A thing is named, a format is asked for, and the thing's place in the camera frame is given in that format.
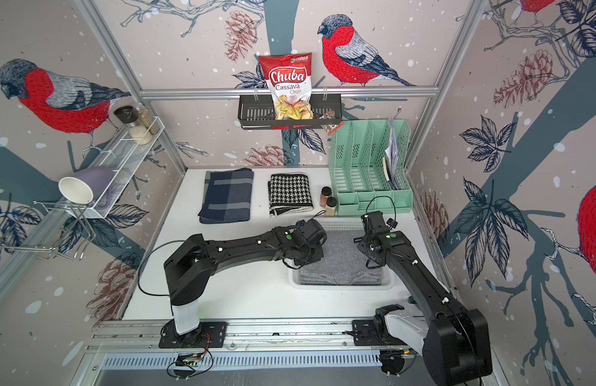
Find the grey knitted scarf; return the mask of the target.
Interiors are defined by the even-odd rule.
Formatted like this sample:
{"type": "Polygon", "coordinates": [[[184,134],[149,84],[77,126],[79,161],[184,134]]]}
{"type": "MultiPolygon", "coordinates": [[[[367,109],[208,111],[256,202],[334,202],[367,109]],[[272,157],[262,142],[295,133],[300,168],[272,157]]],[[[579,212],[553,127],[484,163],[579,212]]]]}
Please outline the grey knitted scarf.
{"type": "Polygon", "coordinates": [[[367,258],[354,242],[363,235],[360,230],[328,231],[324,257],[293,271],[293,282],[298,286],[387,286],[390,278],[384,268],[365,266],[367,258]]]}

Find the white plastic basket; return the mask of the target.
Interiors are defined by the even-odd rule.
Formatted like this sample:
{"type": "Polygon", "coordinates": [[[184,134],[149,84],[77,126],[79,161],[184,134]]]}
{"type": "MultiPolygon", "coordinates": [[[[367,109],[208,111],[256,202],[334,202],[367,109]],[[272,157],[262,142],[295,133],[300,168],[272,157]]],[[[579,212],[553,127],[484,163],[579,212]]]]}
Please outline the white plastic basket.
{"type": "Polygon", "coordinates": [[[327,233],[323,257],[299,270],[289,270],[289,282],[300,290],[388,290],[394,279],[388,268],[369,270],[367,257],[355,240],[365,235],[358,218],[321,218],[327,233]]]}

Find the navy plaid scarf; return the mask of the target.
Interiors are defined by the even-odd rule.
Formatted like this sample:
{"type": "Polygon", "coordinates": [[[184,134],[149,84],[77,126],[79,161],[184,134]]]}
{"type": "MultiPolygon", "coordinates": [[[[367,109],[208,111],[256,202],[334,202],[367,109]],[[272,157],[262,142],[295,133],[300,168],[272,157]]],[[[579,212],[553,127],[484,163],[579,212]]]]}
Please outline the navy plaid scarf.
{"type": "Polygon", "coordinates": [[[206,172],[199,221],[214,225],[250,220],[254,174],[249,168],[206,172]]]}

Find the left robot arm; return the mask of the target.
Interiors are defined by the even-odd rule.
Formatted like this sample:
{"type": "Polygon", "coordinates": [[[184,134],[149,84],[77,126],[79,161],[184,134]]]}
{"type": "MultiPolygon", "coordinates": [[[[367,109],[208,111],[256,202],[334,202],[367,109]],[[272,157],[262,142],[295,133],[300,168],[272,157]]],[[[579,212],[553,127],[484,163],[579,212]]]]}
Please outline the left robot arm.
{"type": "Polygon", "coordinates": [[[255,262],[283,262],[299,270],[324,257],[326,241],[326,231],[314,218],[228,241],[207,241],[201,234],[190,236],[164,262],[174,331],[181,336],[199,328],[198,299],[218,271],[255,262]]]}

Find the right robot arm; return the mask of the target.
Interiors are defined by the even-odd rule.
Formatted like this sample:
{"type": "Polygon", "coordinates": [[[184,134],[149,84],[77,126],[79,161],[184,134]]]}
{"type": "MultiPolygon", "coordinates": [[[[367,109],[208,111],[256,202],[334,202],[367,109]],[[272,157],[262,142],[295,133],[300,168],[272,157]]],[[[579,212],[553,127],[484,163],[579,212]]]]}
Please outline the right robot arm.
{"type": "Polygon", "coordinates": [[[457,385],[489,376],[493,371],[486,318],[459,302],[420,260],[412,243],[394,220],[381,212],[361,217],[365,235],[359,251],[369,262],[386,265],[407,287],[421,317],[401,305],[376,310],[371,334],[384,345],[401,341],[420,354],[433,381],[457,385]]]}

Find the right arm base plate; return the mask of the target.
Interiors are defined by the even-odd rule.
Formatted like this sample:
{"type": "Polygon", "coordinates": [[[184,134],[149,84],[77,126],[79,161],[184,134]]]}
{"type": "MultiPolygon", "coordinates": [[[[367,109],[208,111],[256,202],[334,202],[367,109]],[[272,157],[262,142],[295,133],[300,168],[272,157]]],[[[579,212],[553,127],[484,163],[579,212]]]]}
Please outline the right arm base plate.
{"type": "Polygon", "coordinates": [[[407,346],[401,339],[396,339],[386,333],[383,328],[372,319],[355,319],[352,328],[345,332],[357,347],[375,346],[407,346]]]}

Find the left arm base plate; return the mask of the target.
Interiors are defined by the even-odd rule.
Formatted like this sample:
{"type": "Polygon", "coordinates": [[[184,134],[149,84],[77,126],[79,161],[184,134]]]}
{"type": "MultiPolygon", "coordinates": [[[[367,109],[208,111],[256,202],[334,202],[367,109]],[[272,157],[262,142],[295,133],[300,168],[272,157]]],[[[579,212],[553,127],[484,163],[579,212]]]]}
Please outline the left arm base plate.
{"type": "Polygon", "coordinates": [[[180,335],[171,319],[161,329],[161,349],[220,348],[227,333],[227,322],[201,322],[193,331],[180,335]]]}

